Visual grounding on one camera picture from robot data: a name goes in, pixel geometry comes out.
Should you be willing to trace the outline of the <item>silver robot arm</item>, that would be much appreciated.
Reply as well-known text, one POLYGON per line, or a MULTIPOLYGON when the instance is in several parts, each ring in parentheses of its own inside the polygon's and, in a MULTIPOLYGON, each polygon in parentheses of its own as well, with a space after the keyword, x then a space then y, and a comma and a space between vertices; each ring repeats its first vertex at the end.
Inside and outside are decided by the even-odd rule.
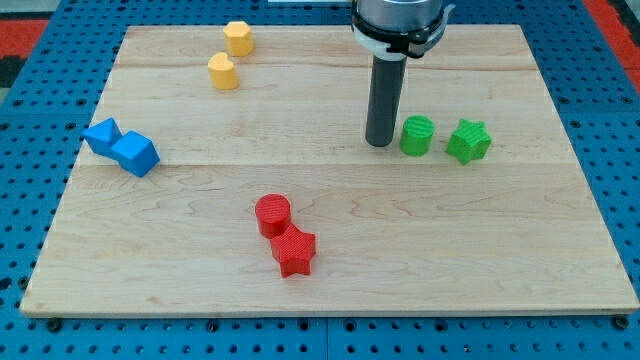
POLYGON ((455 8, 443 0, 356 0, 351 28, 379 59, 421 58, 442 39, 455 8))

